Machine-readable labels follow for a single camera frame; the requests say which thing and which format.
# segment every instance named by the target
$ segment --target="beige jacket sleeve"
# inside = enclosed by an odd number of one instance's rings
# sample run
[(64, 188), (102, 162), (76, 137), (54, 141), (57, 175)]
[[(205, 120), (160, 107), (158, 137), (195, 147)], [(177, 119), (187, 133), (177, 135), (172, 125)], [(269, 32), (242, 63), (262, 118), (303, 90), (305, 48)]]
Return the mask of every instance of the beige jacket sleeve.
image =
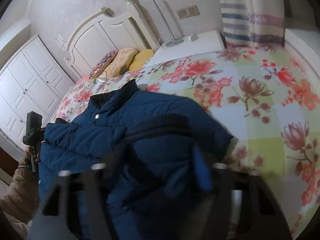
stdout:
[(38, 178), (33, 176), (30, 165), (21, 159), (10, 191), (0, 196), (0, 207), (8, 215), (27, 224), (32, 220), (38, 205)]
[(26, 224), (18, 221), (14, 217), (8, 215), (6, 212), (4, 212), (4, 215), (6, 216), (7, 220), (10, 222), (14, 230), (17, 231), (17, 233), (21, 236), (22, 239), (27, 239), (29, 228)]

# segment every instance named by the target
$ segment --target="white wardrobe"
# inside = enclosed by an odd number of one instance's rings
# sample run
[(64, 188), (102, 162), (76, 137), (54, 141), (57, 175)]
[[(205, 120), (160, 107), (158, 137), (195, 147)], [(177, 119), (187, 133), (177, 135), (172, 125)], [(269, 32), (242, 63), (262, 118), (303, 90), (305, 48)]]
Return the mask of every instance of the white wardrobe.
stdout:
[(73, 85), (39, 36), (31, 38), (0, 70), (0, 128), (4, 137), (15, 147), (24, 148), (27, 113), (41, 114), (45, 126)]

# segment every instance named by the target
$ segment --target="yellow pillow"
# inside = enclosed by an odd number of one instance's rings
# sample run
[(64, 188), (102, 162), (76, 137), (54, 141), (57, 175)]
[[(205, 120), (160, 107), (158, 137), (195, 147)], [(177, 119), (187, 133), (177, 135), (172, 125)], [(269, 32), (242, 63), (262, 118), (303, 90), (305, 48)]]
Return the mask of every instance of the yellow pillow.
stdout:
[(118, 77), (123, 67), (128, 68), (134, 55), (138, 53), (136, 48), (125, 48), (119, 50), (113, 62), (105, 69), (107, 77)]
[(136, 55), (131, 65), (129, 66), (129, 71), (136, 71), (143, 68), (143, 65), (148, 61), (153, 55), (154, 51), (152, 49), (144, 49), (138, 55)]

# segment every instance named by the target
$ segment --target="bedpost finial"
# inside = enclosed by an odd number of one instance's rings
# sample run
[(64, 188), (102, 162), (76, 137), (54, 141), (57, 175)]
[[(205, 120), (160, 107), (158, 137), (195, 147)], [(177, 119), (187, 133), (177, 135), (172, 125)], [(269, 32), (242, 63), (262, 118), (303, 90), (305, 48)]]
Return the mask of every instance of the bedpost finial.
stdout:
[(124, 2), (126, 2), (127, 3), (127, 5), (129, 5), (129, 4), (132, 4), (133, 3), (133, 1), (132, 0), (123, 0)]
[(65, 57), (63, 60), (64, 60), (64, 62), (66, 63), (66, 65), (67, 65), (67, 66), (69, 66), (69, 65), (70, 65), (70, 63), (69, 63), (69, 62), (71, 61), (71, 59), (70, 59), (70, 58)]

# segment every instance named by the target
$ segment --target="white headboard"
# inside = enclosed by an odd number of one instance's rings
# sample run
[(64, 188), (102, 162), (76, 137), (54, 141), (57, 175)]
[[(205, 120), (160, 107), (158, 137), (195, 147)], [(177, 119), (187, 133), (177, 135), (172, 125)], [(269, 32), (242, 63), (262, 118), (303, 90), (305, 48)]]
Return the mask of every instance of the white headboard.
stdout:
[(132, 0), (124, 1), (127, 11), (122, 15), (110, 17), (103, 7), (84, 19), (70, 36), (66, 51), (71, 57), (64, 60), (79, 78), (90, 74), (111, 50), (158, 49), (158, 40), (139, 6)]

